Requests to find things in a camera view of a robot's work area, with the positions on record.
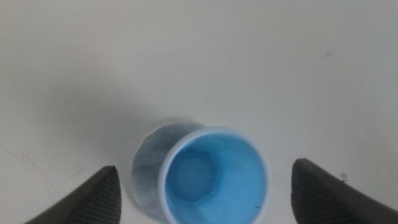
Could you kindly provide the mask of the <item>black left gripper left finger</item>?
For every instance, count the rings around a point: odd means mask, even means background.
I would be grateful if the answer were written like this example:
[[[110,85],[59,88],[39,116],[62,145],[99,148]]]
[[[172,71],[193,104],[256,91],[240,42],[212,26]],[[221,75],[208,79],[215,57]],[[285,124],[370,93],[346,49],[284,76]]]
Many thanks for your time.
[[[115,166],[104,166],[29,224],[119,223],[121,186]]]

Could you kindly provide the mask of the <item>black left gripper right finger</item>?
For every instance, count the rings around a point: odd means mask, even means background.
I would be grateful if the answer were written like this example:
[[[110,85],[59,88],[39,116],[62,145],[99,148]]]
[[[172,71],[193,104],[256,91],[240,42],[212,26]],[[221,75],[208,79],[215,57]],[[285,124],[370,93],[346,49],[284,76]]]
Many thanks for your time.
[[[294,162],[291,189],[297,223],[397,224],[397,210],[352,188],[308,159]]]

